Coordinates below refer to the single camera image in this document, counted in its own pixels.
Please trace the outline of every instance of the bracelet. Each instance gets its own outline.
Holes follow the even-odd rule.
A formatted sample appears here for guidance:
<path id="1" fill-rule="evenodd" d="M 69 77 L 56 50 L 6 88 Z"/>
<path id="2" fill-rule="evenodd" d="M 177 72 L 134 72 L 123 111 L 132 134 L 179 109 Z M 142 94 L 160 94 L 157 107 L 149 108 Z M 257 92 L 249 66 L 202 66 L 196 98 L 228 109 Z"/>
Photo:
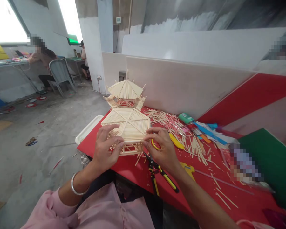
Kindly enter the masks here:
<path id="1" fill-rule="evenodd" d="M 72 191 L 74 192 L 75 195 L 82 196 L 82 195 L 84 195 L 84 194 L 87 193 L 89 187 L 87 188 L 87 190 L 86 190 L 84 193 L 78 193 L 78 192 L 76 192 L 75 189 L 74 189 L 74 186 L 73 186 L 73 180 L 74 180 L 74 177 L 75 177 L 76 174 L 78 174 L 78 172 L 75 173 L 75 174 L 73 175 L 73 177 L 72 177 L 72 180 L 71 180 L 71 188 L 72 188 Z"/>

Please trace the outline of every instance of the window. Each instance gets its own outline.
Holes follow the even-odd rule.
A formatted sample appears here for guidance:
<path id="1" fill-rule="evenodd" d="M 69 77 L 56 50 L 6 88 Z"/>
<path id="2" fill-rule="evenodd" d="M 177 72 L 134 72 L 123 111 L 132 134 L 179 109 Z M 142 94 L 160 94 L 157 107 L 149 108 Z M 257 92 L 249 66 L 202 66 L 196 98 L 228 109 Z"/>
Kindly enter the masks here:
<path id="1" fill-rule="evenodd" d="M 27 43 L 28 35 L 7 0 L 0 0 L 0 43 Z"/>
<path id="2" fill-rule="evenodd" d="M 75 0 L 58 0 L 58 2 L 69 35 L 69 43 L 78 44 L 82 41 L 83 37 L 80 30 Z"/>

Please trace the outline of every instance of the white container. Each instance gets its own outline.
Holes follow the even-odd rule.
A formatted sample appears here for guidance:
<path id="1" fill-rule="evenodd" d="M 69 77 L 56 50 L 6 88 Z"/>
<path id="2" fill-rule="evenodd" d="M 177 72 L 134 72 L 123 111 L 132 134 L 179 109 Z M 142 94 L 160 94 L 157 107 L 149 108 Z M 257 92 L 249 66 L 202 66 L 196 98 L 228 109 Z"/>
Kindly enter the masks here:
<path id="1" fill-rule="evenodd" d="M 96 116 L 83 130 L 82 132 L 79 133 L 79 135 L 77 135 L 77 137 L 75 138 L 75 142 L 76 144 L 80 144 L 85 137 L 87 137 L 87 135 L 93 130 L 93 128 L 101 121 L 101 119 L 103 118 L 103 115 L 98 115 Z"/>

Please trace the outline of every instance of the wall switch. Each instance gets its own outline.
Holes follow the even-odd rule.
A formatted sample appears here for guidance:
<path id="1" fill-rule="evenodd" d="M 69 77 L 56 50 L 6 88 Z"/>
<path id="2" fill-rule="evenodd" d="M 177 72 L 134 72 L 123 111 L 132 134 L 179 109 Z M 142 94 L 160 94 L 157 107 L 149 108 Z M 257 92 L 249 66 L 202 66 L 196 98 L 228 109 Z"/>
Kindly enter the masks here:
<path id="1" fill-rule="evenodd" d="M 121 17 L 117 17 L 117 24 L 121 24 L 122 23 L 122 18 Z"/>

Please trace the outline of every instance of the popsicle stick pavilion model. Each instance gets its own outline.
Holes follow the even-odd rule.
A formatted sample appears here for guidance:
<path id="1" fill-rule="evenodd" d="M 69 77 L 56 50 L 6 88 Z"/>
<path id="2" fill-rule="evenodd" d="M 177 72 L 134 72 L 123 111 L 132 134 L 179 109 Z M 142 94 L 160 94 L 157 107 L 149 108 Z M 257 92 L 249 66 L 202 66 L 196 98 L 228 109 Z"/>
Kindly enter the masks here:
<path id="1" fill-rule="evenodd" d="M 107 90 L 111 93 L 109 97 L 104 97 L 112 108 L 117 107 L 134 107 L 141 110 L 146 97 L 142 97 L 143 88 L 128 80 L 128 70 L 126 80 L 116 82 Z"/>
<path id="2" fill-rule="evenodd" d="M 101 125 L 119 124 L 119 128 L 109 132 L 108 137 L 121 136 L 125 144 L 120 156 L 134 155 L 143 152 L 140 142 L 150 128 L 150 118 L 135 108 L 113 108 Z"/>

